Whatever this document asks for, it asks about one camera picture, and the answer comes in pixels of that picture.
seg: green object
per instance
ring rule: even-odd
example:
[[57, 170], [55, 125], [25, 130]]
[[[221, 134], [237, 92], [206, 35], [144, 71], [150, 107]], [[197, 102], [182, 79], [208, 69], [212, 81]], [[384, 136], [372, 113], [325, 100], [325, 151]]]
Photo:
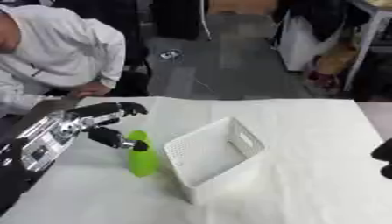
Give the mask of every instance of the green object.
[[135, 148], [129, 150], [129, 170], [138, 177], [145, 177], [154, 173], [158, 168], [158, 158], [147, 133], [142, 130], [135, 130], [128, 135], [128, 139], [143, 141], [148, 145], [147, 149]]

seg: man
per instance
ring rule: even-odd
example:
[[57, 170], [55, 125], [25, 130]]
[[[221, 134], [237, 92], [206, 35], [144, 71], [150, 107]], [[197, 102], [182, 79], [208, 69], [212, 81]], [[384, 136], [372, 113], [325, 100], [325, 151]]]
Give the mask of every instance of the man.
[[53, 89], [103, 96], [120, 80], [124, 36], [66, 9], [0, 5], [0, 117], [23, 115]]

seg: white basket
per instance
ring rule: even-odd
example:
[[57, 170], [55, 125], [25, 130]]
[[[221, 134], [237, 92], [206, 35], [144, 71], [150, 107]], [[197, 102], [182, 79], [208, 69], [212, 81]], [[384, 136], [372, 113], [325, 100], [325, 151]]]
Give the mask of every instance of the white basket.
[[201, 204], [253, 179], [264, 146], [238, 120], [225, 118], [164, 149], [189, 201]]

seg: white jacket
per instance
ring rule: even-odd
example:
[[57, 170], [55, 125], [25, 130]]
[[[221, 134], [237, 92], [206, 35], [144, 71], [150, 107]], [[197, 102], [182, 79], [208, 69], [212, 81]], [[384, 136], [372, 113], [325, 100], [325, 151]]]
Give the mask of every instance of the white jacket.
[[13, 54], [0, 54], [0, 117], [22, 115], [51, 88], [98, 80], [114, 88], [125, 60], [124, 36], [95, 19], [41, 5], [0, 5], [21, 31]]

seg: plastic basket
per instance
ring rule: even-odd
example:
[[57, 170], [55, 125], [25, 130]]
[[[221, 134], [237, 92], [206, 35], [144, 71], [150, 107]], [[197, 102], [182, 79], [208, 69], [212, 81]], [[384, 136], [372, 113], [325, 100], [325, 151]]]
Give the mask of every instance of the plastic basket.
[[238, 120], [225, 118], [164, 149], [189, 201], [202, 204], [253, 179], [264, 146]]

